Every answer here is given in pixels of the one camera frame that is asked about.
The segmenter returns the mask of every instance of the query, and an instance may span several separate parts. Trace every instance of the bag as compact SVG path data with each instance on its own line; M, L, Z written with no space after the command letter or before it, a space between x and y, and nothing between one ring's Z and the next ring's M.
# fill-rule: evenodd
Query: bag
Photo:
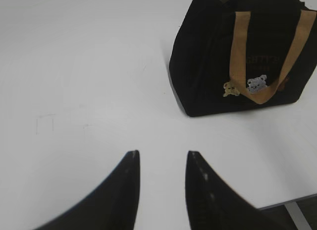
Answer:
M299 0L193 0L169 63L186 114L296 102L317 65L316 14Z

